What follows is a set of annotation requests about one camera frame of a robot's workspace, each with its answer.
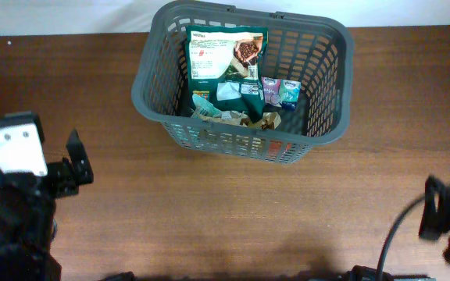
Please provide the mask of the mint green wipes packet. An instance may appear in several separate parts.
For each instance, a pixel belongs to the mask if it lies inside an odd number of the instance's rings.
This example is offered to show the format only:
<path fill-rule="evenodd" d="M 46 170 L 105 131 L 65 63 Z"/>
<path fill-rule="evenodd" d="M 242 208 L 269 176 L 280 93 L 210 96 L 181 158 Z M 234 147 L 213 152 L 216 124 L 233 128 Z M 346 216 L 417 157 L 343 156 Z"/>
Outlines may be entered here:
<path fill-rule="evenodd" d="M 197 119 L 220 119 L 222 111 L 217 109 L 210 101 L 200 95 L 193 94 L 192 101 L 195 108 L 192 111 L 191 118 Z"/>

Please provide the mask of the orange spaghetti packet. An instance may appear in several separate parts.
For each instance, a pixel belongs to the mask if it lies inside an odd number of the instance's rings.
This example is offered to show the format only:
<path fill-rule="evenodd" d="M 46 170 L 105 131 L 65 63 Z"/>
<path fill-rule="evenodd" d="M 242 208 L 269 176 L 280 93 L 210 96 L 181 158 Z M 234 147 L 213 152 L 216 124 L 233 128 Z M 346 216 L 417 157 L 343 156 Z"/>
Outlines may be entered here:
<path fill-rule="evenodd" d="M 274 158 L 277 156 L 282 157 L 291 149 L 291 147 L 292 143 L 272 140 L 269 144 L 267 156 L 269 158 Z"/>

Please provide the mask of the green coffee bean bag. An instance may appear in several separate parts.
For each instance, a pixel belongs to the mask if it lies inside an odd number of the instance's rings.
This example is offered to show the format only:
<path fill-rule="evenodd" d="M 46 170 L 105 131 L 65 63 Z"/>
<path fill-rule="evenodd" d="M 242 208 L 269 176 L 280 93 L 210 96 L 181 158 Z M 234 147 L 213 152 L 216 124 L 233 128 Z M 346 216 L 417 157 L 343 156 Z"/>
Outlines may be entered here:
<path fill-rule="evenodd" d="M 186 33 L 191 99 L 197 94 L 222 112 L 243 112 L 259 121 L 265 106 L 259 64 L 268 46 L 268 29 L 192 25 Z"/>

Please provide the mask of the brown clear snack bag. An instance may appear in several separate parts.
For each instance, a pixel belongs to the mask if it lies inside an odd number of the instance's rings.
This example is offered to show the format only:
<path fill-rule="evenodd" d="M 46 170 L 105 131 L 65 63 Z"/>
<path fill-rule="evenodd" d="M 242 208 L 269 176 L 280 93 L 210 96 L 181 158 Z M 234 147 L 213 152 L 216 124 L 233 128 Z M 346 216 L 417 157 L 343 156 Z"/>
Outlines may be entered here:
<path fill-rule="evenodd" d="M 281 123 L 277 112 L 265 112 L 258 122 L 252 122 L 249 117 L 241 120 L 241 125 L 252 129 L 275 130 Z"/>

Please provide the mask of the Kleenex tissue multipack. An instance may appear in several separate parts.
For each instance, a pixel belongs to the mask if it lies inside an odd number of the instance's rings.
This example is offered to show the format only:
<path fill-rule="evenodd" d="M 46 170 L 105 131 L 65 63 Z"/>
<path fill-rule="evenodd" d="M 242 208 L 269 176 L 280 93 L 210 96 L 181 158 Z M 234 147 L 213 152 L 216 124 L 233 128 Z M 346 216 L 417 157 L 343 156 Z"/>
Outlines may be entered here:
<path fill-rule="evenodd" d="M 267 106 L 293 112 L 298 105 L 301 83 L 293 80 L 262 78 L 265 103 Z"/>

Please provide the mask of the beige paper pouch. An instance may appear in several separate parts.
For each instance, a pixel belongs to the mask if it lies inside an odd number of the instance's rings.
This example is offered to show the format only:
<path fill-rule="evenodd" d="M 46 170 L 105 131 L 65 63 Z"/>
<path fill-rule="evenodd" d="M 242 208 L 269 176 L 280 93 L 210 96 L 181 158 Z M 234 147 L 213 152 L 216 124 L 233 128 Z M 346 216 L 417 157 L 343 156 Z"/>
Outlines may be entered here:
<path fill-rule="evenodd" d="M 243 112 L 224 111 L 214 116 L 206 116 L 206 121 L 213 123 L 222 123 L 231 126 L 247 126 L 249 124 L 249 117 Z"/>

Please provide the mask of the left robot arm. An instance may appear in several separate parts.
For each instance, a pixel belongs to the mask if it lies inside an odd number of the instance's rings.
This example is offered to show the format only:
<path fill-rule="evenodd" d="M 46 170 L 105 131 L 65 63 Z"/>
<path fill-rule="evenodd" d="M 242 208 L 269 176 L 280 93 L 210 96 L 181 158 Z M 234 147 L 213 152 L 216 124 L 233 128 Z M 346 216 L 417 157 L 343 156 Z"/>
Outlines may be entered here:
<path fill-rule="evenodd" d="M 46 176 L 0 170 L 0 280 L 59 280 L 61 265 L 51 256 L 57 226 L 56 200 L 78 194 L 94 173 L 76 130 L 68 157 L 47 165 Z"/>

